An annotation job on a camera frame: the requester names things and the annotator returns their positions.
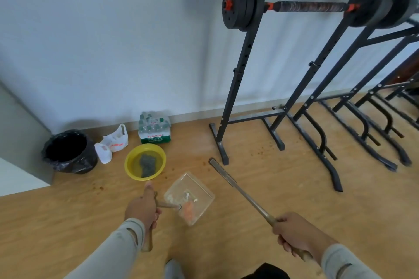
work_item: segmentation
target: yellow plastic bowl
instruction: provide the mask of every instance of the yellow plastic bowl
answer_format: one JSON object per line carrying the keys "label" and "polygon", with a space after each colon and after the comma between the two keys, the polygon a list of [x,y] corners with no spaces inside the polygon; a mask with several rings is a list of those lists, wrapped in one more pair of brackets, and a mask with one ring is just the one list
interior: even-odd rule
{"label": "yellow plastic bowl", "polygon": [[[143,170],[139,165],[139,160],[143,153],[152,155],[156,158],[156,173],[154,173],[152,176],[147,176],[145,178],[141,177]],[[134,180],[147,181],[154,179],[156,176],[158,176],[161,173],[161,171],[163,171],[165,165],[166,154],[164,153],[164,150],[158,145],[152,143],[145,143],[143,145],[135,147],[129,152],[129,154],[125,158],[124,168],[125,172]]]}

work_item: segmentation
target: pack of water bottles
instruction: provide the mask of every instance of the pack of water bottles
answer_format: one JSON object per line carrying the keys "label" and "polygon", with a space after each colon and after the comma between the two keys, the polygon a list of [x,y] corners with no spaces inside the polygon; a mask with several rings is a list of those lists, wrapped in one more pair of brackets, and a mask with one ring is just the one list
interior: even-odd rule
{"label": "pack of water bottles", "polygon": [[169,117],[153,112],[142,112],[138,121],[141,143],[168,143],[170,127]]}

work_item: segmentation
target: wooden floor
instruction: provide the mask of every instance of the wooden floor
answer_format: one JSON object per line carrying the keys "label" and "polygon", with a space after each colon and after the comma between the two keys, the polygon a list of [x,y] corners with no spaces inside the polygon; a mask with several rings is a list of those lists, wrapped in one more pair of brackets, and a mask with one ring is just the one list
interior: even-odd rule
{"label": "wooden floor", "polygon": [[[370,105],[362,110],[384,124],[385,118]],[[223,139],[230,156],[227,171],[270,213],[299,212],[383,278],[418,278],[419,132],[394,117],[395,127],[406,137],[391,136],[409,153],[413,165],[407,168],[372,131],[382,143],[374,148],[398,164],[395,173],[368,155],[322,106],[313,104],[310,113],[338,157],[332,162],[343,193],[333,191],[327,170],[288,119],[277,130],[285,151],[277,149],[260,120],[229,126]],[[350,112],[339,113],[360,131],[361,123]],[[172,142],[162,145],[167,164],[154,179],[155,189],[163,194],[190,171],[216,198],[192,227],[175,211],[165,210],[154,232],[153,251],[139,257],[131,277],[162,278],[165,262],[176,258],[188,279],[241,278],[263,262],[279,266],[291,278],[322,278],[317,265],[286,254],[265,220],[209,167],[208,159],[220,161],[220,155],[208,123],[219,120],[173,125]],[[319,143],[308,121],[302,118],[301,123]],[[57,173],[52,187],[1,197],[2,277],[62,278],[91,254],[122,222],[129,200],[141,194],[143,183],[124,172],[125,156],[138,144],[137,133],[131,132],[129,146],[114,153],[111,163],[98,164],[81,176]]]}

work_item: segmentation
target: barbell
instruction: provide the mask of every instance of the barbell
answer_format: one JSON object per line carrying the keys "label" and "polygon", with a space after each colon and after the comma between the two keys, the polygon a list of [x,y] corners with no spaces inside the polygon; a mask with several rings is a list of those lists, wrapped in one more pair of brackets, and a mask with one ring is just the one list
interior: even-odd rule
{"label": "barbell", "polygon": [[349,0],[344,2],[223,0],[223,21],[229,29],[248,31],[267,11],[343,12],[353,15],[351,27],[396,27],[419,12],[419,0]]}

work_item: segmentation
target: trash can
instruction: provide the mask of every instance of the trash can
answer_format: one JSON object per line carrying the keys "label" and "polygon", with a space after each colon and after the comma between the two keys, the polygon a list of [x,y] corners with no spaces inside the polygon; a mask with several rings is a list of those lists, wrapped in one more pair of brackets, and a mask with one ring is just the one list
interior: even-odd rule
{"label": "trash can", "polygon": [[83,174],[98,163],[94,142],[77,129],[52,136],[42,149],[42,160],[56,171]]}

